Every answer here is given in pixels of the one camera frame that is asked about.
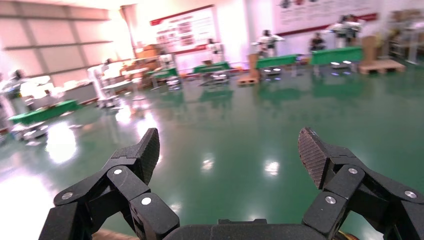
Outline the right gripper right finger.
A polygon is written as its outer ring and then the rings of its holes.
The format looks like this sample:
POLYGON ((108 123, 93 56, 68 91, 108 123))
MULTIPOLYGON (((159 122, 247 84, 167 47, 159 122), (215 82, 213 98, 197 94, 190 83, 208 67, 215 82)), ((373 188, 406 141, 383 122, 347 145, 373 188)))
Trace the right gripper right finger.
POLYGON ((361 215, 386 240, 424 237, 424 196, 368 168, 348 148, 328 144, 311 128, 300 130, 300 160, 320 194, 302 223, 332 240, 350 213, 361 215))

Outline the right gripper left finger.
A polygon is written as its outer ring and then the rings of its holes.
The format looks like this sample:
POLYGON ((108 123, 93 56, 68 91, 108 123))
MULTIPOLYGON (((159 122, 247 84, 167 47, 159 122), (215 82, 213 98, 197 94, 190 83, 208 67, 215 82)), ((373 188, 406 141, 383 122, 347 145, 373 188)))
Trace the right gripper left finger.
POLYGON ((149 188, 159 155, 156 128, 149 128, 139 143, 117 149, 98 172, 54 197, 39 238, 90 240, 120 213, 139 239, 164 239, 180 219, 149 188))

